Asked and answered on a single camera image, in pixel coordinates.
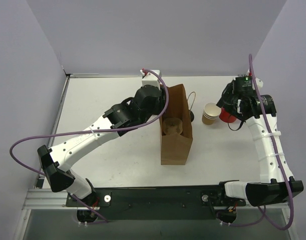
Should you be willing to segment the brown paper bag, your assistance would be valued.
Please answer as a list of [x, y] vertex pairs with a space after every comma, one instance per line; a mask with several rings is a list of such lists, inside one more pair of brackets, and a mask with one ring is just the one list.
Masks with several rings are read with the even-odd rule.
[[183, 84], [169, 87], [168, 93], [168, 107], [160, 118], [161, 164], [185, 165], [193, 142], [191, 111]]

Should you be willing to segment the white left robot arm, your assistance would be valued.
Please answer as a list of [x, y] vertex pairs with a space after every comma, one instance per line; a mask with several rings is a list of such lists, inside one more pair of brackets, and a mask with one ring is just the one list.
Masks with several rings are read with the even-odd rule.
[[67, 191], [83, 205], [91, 205], [96, 197], [94, 188], [88, 179], [73, 172], [72, 166], [99, 146], [145, 124], [152, 115], [161, 114], [165, 104], [164, 87], [144, 85], [134, 97], [105, 111], [84, 134], [51, 148], [39, 147], [40, 164], [51, 190], [55, 193]]

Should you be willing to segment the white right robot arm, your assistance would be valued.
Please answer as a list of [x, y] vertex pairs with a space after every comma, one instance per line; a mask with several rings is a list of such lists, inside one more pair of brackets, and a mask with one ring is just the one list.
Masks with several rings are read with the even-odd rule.
[[303, 183], [294, 179], [281, 147], [273, 98], [257, 96], [252, 78], [239, 76], [225, 87], [217, 106], [248, 126], [260, 166], [259, 182], [227, 181], [225, 195], [258, 207], [287, 202], [287, 183], [292, 196], [301, 193]]

